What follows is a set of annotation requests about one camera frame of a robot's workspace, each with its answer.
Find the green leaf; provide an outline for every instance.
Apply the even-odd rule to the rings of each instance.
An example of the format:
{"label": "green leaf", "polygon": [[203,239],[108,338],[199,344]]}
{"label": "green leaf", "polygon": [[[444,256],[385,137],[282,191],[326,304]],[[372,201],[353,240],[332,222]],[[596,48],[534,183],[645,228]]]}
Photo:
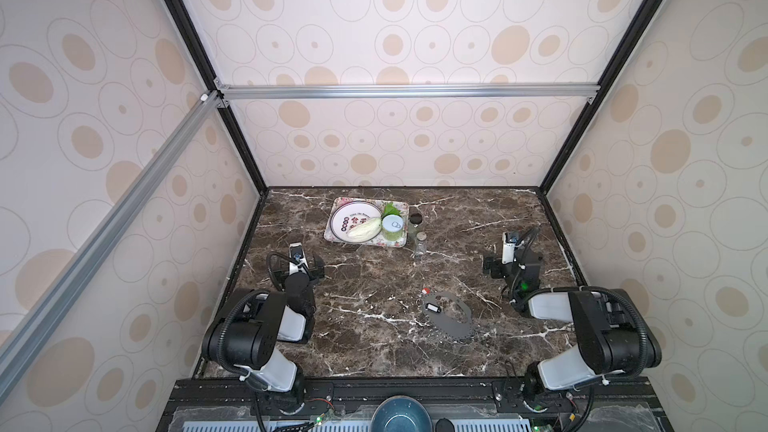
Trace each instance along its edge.
{"label": "green leaf", "polygon": [[386,216],[400,216],[400,211],[395,207],[395,204],[388,202],[384,205],[384,212],[382,212],[382,218]]}

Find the silver horizontal bar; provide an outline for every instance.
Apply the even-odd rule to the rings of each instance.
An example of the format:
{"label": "silver horizontal bar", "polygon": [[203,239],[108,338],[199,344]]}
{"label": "silver horizontal bar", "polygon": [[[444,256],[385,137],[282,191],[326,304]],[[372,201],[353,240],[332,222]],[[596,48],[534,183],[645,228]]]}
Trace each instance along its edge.
{"label": "silver horizontal bar", "polygon": [[206,101],[198,101],[181,121],[117,205],[112,207],[90,240],[80,248],[69,268],[19,324],[18,332],[8,340],[0,354],[0,404],[8,398],[125,230],[187,149],[208,113],[216,109],[220,103],[218,93],[213,91],[207,95]]}
{"label": "silver horizontal bar", "polygon": [[255,99],[402,99],[406,97],[594,96],[597,83],[451,83],[401,86],[227,86],[226,100]]}

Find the white vent grate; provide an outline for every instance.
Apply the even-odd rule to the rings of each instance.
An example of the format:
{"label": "white vent grate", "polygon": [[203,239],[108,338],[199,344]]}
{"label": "white vent grate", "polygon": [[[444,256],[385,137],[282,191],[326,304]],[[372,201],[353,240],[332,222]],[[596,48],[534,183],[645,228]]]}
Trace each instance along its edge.
{"label": "white vent grate", "polygon": [[[453,419],[456,432],[532,432],[528,419]],[[300,421],[269,420],[266,429],[301,424]],[[255,420],[185,422],[184,432],[260,432]],[[312,432],[370,432],[368,420],[343,420],[313,427]]]}

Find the can lid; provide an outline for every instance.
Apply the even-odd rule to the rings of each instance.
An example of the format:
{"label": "can lid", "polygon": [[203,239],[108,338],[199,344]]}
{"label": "can lid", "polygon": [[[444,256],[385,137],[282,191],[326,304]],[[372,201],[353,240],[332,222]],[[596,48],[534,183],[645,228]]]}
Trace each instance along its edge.
{"label": "can lid", "polygon": [[402,230],[402,226],[404,225],[405,221],[402,220],[402,217],[396,216],[394,214],[385,216],[382,219],[382,228],[388,232],[398,232]]}

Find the red wire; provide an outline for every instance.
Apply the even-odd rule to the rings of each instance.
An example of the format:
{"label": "red wire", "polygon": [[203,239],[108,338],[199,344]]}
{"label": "red wire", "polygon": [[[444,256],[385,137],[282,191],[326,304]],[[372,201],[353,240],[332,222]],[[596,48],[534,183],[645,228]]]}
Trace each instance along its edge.
{"label": "red wire", "polygon": [[331,406],[332,409],[336,410],[336,408],[333,407],[333,404],[331,402],[329,402],[328,400],[325,400],[325,399],[319,399],[319,398],[318,399],[309,399],[307,402],[312,402],[313,400],[322,400],[323,402],[325,402],[326,404]]}

